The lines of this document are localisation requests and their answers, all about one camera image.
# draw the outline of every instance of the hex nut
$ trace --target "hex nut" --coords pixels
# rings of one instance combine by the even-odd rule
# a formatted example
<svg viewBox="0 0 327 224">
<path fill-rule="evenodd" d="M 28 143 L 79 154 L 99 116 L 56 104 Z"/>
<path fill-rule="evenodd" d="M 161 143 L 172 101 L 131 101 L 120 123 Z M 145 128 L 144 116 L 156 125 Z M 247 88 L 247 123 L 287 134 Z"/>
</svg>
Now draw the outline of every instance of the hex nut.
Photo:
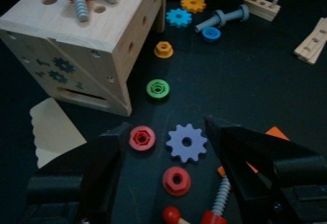
<svg viewBox="0 0 327 224">
<path fill-rule="evenodd" d="M 173 54 L 172 47 L 167 41 L 161 41 L 157 43 L 155 48 L 155 55 L 159 58 L 169 58 Z"/>
<path fill-rule="evenodd" d="M 129 145 L 136 151 L 148 150 L 156 142 L 156 135 L 148 126 L 137 126 L 131 131 Z"/>
<path fill-rule="evenodd" d="M 191 187 L 188 172 L 180 167 L 169 168 L 163 174 L 163 187 L 171 195 L 184 195 Z"/>
<path fill-rule="evenodd" d="M 161 79 L 153 79 L 147 84 L 147 93 L 155 99 L 161 99 L 168 95 L 169 86 Z"/>
</svg>

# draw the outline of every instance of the green nut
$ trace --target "green nut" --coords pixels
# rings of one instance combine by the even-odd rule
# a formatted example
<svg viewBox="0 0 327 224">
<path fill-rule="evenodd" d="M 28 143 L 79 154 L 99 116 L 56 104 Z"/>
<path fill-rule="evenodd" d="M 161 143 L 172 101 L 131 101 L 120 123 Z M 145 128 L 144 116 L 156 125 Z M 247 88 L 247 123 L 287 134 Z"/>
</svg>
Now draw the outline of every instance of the green nut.
<svg viewBox="0 0 327 224">
<path fill-rule="evenodd" d="M 168 95 L 168 83 L 161 79 L 153 79 L 147 85 L 147 93 L 155 99 L 161 99 Z"/>
</svg>

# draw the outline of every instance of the wooden cube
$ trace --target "wooden cube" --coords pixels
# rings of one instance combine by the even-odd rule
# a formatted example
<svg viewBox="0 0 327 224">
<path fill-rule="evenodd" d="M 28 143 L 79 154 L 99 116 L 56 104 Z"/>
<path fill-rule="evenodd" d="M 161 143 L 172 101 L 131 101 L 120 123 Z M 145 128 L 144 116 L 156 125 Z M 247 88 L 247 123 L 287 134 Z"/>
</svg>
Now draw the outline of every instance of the wooden cube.
<svg viewBox="0 0 327 224">
<path fill-rule="evenodd" d="M 164 0 L 89 0 L 79 22 L 68 0 L 20 0 L 0 37 L 48 95 L 129 116 L 127 79 L 147 34 L 164 30 Z"/>
</svg>

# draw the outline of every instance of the orange gear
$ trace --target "orange gear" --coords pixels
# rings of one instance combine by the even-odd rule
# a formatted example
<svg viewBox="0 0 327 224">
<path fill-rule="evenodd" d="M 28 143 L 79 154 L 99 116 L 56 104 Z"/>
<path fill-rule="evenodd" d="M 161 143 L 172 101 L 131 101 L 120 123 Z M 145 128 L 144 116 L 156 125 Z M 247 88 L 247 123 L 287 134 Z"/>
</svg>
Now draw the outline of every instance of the orange gear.
<svg viewBox="0 0 327 224">
<path fill-rule="evenodd" d="M 203 12 L 207 6 L 204 0 L 181 0 L 180 5 L 181 9 L 191 13 Z"/>
</svg>

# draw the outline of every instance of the blue gear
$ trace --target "blue gear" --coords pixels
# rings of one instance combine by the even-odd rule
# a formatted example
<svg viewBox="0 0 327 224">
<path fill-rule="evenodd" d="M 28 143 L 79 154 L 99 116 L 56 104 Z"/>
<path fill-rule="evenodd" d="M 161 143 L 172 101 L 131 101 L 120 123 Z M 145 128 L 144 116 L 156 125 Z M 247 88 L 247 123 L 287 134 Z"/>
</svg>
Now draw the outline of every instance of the blue gear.
<svg viewBox="0 0 327 224">
<path fill-rule="evenodd" d="M 193 129 L 188 123 L 185 127 L 180 124 L 176 126 L 176 131 L 169 131 L 169 141 L 165 145 L 172 148 L 171 156 L 180 157 L 181 163 L 187 163 L 189 159 L 195 162 L 199 160 L 199 153 L 205 153 L 204 144 L 205 137 L 200 135 L 201 129 Z"/>
<path fill-rule="evenodd" d="M 57 72 L 55 72 L 55 71 L 49 71 L 48 72 L 48 75 L 57 81 L 57 82 L 60 82 L 60 83 L 68 83 L 68 80 L 67 80 L 67 78 L 60 74 L 60 73 L 57 73 Z"/>
<path fill-rule="evenodd" d="M 165 20 L 169 23 L 169 26 L 176 28 L 187 27 L 192 22 L 192 14 L 185 10 L 169 10 L 165 13 Z"/>
<path fill-rule="evenodd" d="M 75 72 L 75 67 L 72 66 L 72 64 L 64 60 L 63 58 L 55 58 L 52 60 L 55 62 L 55 66 L 64 72 L 72 74 Z"/>
</svg>

